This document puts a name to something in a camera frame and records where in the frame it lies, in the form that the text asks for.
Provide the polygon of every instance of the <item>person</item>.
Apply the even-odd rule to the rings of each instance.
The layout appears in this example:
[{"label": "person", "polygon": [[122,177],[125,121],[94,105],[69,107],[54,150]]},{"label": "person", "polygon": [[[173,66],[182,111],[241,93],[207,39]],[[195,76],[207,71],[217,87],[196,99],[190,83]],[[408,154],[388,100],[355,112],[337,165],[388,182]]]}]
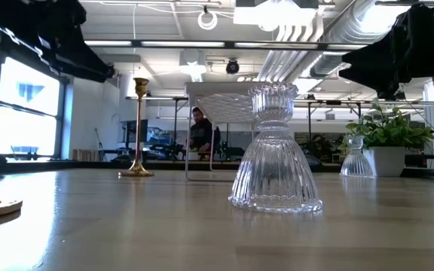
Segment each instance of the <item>person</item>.
[{"label": "person", "polygon": [[[198,149],[201,152],[210,152],[212,142],[212,124],[203,116],[199,108],[192,109],[192,116],[195,124],[190,128],[189,147]],[[214,135],[214,144],[220,142],[220,133],[217,130]]]}]

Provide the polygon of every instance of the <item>wooden table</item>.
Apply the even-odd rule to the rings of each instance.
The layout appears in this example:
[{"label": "wooden table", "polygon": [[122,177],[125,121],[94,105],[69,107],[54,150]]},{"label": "wooden table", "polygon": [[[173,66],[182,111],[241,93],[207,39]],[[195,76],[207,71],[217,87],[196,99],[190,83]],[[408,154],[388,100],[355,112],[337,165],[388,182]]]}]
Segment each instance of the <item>wooden table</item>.
[{"label": "wooden table", "polygon": [[183,172],[2,176],[0,198],[24,202],[0,218],[0,270],[434,271],[434,181],[315,176],[324,210],[307,215],[232,208],[231,183]]}]

